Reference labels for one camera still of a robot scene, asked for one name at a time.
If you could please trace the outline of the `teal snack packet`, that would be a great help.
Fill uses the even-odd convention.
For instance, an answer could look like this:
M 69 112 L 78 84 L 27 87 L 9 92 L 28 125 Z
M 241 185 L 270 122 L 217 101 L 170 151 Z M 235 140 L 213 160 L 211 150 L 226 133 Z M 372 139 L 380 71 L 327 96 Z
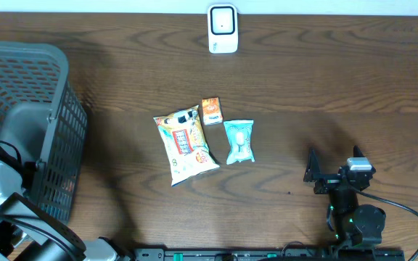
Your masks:
M 255 161 L 251 148 L 253 123 L 253 120 L 230 120 L 224 122 L 230 145 L 230 152 L 226 159 L 228 165 L 245 160 Z

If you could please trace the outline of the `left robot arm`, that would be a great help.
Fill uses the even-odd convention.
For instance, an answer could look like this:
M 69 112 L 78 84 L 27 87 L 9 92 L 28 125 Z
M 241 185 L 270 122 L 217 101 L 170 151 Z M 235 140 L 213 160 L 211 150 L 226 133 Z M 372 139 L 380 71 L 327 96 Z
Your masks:
M 54 141 L 42 170 L 31 170 L 19 154 L 11 156 L 4 146 L 6 142 L 0 141 L 4 184 L 8 184 L 9 174 L 14 174 L 20 187 L 35 193 L 31 202 L 22 193 L 10 191 L 0 204 L 0 221 L 17 226 L 35 241 L 21 253 L 22 260 L 136 259 L 134 253 L 106 238 L 83 242 L 63 223 L 72 207 L 83 143 L 69 145 Z

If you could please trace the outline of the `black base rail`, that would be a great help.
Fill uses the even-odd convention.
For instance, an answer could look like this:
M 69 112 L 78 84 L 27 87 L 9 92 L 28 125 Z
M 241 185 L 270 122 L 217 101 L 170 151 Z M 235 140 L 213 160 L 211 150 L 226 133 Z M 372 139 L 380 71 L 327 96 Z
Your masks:
M 389 249 L 353 249 L 341 250 L 333 254 L 327 249 L 311 249 L 290 246 L 285 250 L 278 249 L 135 249 L 136 261 L 286 261 L 286 260 L 315 260 L 315 261 L 404 261 L 401 250 Z

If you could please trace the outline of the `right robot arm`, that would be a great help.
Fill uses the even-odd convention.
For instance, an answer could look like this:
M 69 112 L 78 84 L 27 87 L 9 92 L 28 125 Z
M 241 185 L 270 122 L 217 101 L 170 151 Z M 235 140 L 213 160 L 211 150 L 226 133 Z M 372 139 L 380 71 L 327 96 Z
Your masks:
M 382 243 L 385 211 L 370 204 L 359 204 L 357 194 L 368 188 L 376 169 L 354 146 L 353 156 L 336 173 L 324 174 L 314 150 L 308 155 L 303 180 L 314 183 L 315 194 L 329 197 L 327 225 L 342 247 L 373 247 Z

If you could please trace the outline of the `white barcode scanner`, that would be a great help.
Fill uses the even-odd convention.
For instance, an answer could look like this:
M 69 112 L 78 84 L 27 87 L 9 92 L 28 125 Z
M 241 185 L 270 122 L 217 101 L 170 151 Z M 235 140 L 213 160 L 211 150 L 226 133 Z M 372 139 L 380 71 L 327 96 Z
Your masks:
M 232 4 L 208 7 L 208 49 L 211 54 L 231 54 L 239 43 L 237 8 Z

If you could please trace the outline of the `grey plastic basket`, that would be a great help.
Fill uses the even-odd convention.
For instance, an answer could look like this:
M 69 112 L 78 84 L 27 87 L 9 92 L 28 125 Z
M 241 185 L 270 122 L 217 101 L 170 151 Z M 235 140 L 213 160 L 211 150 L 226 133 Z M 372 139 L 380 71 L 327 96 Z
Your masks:
M 87 116 L 55 46 L 0 41 L 0 146 L 34 170 L 28 198 L 67 223 L 81 170 Z

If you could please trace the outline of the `small orange box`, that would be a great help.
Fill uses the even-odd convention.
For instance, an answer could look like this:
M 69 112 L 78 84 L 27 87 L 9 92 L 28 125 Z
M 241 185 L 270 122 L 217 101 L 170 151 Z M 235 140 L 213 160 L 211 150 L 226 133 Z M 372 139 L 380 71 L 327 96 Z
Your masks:
M 202 100 L 202 114 L 205 125 L 215 125 L 223 122 L 221 104 L 218 97 Z

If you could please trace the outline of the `yellow snack bag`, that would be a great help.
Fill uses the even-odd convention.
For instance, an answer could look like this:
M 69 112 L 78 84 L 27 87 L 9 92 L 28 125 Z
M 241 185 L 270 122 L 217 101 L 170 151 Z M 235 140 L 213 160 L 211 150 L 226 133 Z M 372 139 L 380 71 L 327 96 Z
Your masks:
M 220 168 L 210 155 L 198 109 L 196 105 L 153 118 L 165 146 L 172 186 Z

